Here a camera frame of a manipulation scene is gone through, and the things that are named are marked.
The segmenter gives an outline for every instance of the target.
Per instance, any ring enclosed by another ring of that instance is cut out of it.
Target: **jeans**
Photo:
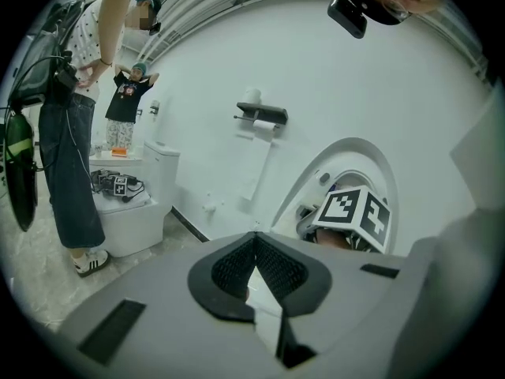
[[[133,122],[107,120],[107,149],[126,148],[129,150],[132,145],[134,126]]]
[[[41,158],[49,166],[46,181],[58,235],[69,249],[105,240],[89,178],[94,110],[95,101],[80,94],[72,94],[65,106],[48,99],[40,108]]]

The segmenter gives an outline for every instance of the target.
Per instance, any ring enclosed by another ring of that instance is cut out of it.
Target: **white sneaker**
[[[73,265],[76,268],[77,274],[81,277],[88,276],[93,272],[99,271],[110,261],[110,255],[105,250],[95,252],[87,251],[81,258],[73,258]]]

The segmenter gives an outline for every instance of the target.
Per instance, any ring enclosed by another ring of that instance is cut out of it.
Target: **tiled floor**
[[[170,213],[164,221],[161,243],[113,259],[104,270],[80,278],[59,242],[43,173],[38,173],[38,189],[36,218],[26,233],[17,226],[8,195],[0,198],[0,245],[2,271],[14,296],[26,313],[48,328],[56,329],[88,296],[135,265],[166,252],[201,245]]]

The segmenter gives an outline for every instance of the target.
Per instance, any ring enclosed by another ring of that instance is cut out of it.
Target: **black and white shirt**
[[[69,38],[67,49],[72,51],[72,64],[77,67],[76,77],[79,80],[86,80],[91,75],[91,70],[79,70],[80,67],[88,65],[95,59],[100,59],[100,45],[98,36],[98,16],[102,0],[95,0],[80,16]],[[116,54],[122,46],[125,26],[123,25],[116,46]],[[89,88],[76,88],[75,93],[87,96],[95,102],[99,97],[100,90],[98,82]]]
[[[132,81],[127,79],[123,72],[119,72],[114,78],[114,83],[118,88],[112,97],[105,118],[112,121],[135,123],[140,99],[147,90],[152,88],[149,85],[149,80]]]

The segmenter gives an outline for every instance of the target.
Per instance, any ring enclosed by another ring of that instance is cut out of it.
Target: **hair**
[[[154,14],[158,14],[158,12],[161,10],[162,5],[161,0],[152,0],[152,3],[153,3],[151,7],[152,11],[154,11]]]

